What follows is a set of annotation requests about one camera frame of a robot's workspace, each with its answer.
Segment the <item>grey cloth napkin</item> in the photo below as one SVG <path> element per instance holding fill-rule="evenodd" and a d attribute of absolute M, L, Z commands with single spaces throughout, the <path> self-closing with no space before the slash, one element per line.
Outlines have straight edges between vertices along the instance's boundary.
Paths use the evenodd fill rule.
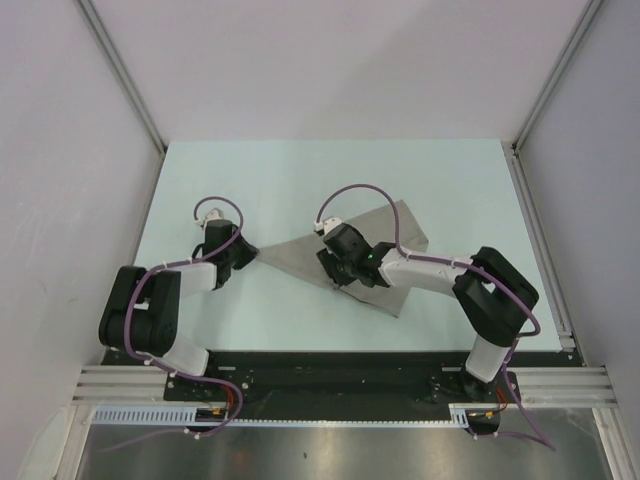
<path fill-rule="evenodd" d="M 396 202 L 396 208 L 400 220 L 401 245 L 409 250 L 424 253 L 429 240 L 408 205 L 399 200 Z M 347 222 L 363 234 L 365 240 L 371 245 L 395 240 L 394 217 L 389 205 L 365 212 Z M 349 297 L 389 316 L 395 318 L 400 316 L 409 295 L 407 288 L 378 286 L 367 288 L 358 281 L 348 286 L 338 287 L 327 276 L 316 256 L 316 253 L 323 248 L 321 238 L 311 233 L 283 243 L 262 247 L 258 260 L 311 285 L 337 292 L 343 297 Z"/>

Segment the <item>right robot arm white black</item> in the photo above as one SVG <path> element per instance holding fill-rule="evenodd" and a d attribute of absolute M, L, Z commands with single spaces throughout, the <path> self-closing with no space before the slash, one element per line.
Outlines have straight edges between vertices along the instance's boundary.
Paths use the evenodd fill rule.
<path fill-rule="evenodd" d="M 317 253 L 331 281 L 368 288 L 418 288 L 454 298 L 476 333 L 460 373 L 461 389 L 484 401 L 497 389 L 526 321 L 539 300 L 535 287 L 496 249 L 463 259 L 426 256 L 398 244 L 369 245 L 352 225 L 332 217 L 315 225 L 324 248 Z"/>

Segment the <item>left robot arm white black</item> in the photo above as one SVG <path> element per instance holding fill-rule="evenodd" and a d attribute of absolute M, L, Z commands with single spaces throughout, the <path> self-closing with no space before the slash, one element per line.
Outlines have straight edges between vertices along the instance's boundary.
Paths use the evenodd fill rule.
<path fill-rule="evenodd" d="M 190 259 L 154 271 L 121 267 L 99 324 L 100 343 L 187 374 L 185 385 L 191 393 L 202 400 L 214 397 L 221 376 L 207 366 L 208 350 L 178 333 L 180 301 L 221 289 L 258 253 L 237 225 L 214 219 L 204 223 L 204 241 Z"/>

